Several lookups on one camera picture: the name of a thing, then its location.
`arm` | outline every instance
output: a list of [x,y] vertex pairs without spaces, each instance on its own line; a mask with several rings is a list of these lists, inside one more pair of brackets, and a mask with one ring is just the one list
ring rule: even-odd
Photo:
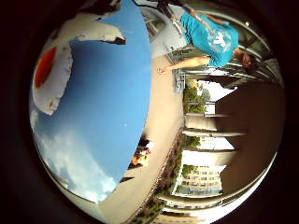
[[210,61],[210,57],[193,57],[190,59],[183,60],[179,63],[168,65],[167,67],[164,68],[164,71],[167,72],[182,67],[196,67],[199,65],[206,65],[209,63],[209,61]]
[[213,17],[211,15],[206,14],[205,12],[200,12],[201,14],[207,16],[209,19],[211,19],[212,21],[216,22],[217,24],[223,25],[225,23],[227,23],[227,21],[222,21],[221,19],[218,19],[216,17]]

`white cloud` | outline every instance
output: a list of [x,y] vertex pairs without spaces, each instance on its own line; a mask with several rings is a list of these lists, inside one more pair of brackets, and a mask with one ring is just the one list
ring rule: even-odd
[[41,154],[49,168],[68,183],[68,188],[93,202],[103,201],[117,183],[94,159],[78,136],[69,132],[53,138],[38,138]]

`hair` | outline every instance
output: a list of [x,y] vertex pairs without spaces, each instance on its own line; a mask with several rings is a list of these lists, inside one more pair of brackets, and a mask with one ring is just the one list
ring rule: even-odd
[[259,68],[258,61],[252,54],[249,54],[249,53],[247,53],[247,54],[250,56],[250,66],[244,67],[244,68],[247,73],[252,74]]

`green foliage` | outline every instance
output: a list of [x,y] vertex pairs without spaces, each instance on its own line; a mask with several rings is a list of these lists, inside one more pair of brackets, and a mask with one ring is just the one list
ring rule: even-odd
[[195,103],[205,103],[209,101],[211,98],[210,93],[207,89],[203,89],[201,95],[197,95],[197,88],[196,87],[188,87],[184,89],[184,96],[183,96],[183,108],[184,112],[193,112],[193,113],[205,113],[206,112],[206,105],[189,105],[189,102]]
[[206,112],[206,105],[189,105],[188,112],[205,113]]
[[184,164],[183,169],[182,169],[182,172],[181,172],[182,176],[184,176],[184,178],[187,178],[187,177],[188,177],[188,174],[189,174],[191,171],[195,170],[195,168],[196,168],[196,166],[193,166],[193,165],[186,165],[186,164]]
[[200,146],[200,137],[186,136],[183,146],[184,147],[197,147],[197,146]]

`turquoise t-shirt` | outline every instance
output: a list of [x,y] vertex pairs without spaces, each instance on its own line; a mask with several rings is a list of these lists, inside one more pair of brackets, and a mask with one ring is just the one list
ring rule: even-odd
[[221,34],[216,32],[219,35],[217,40],[208,41],[209,32],[205,25],[185,12],[181,17],[181,23],[186,28],[185,37],[187,42],[192,43],[196,48],[211,57],[208,65],[225,66],[233,59],[234,49],[238,47],[237,30],[229,24],[220,25],[205,15],[199,15],[199,17],[208,22],[212,30],[221,31]]

